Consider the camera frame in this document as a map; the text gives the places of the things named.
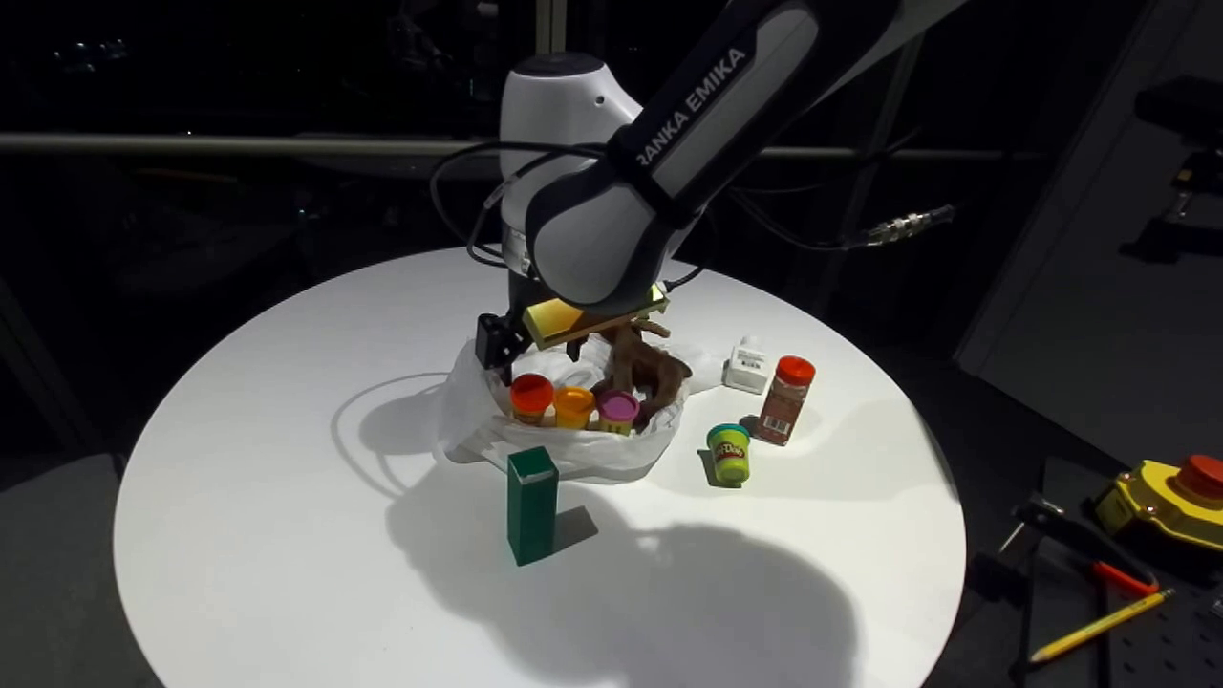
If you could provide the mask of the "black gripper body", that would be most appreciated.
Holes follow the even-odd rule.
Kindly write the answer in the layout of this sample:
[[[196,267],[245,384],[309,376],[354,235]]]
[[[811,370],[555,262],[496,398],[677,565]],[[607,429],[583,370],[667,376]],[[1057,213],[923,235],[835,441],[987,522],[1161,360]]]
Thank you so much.
[[[509,370],[528,350],[529,350],[529,334],[519,311],[477,319],[473,360],[486,370]]]

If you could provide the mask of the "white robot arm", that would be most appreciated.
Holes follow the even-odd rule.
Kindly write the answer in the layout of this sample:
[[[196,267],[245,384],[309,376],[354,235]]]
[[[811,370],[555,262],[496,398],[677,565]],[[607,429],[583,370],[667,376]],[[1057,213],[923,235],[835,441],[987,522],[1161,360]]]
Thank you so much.
[[[661,303],[661,263],[710,198],[800,114],[933,31],[965,0],[724,0],[678,68],[639,102],[589,53],[519,60],[500,100],[509,311],[481,314],[473,360],[505,370],[524,311],[563,297],[563,341]]]

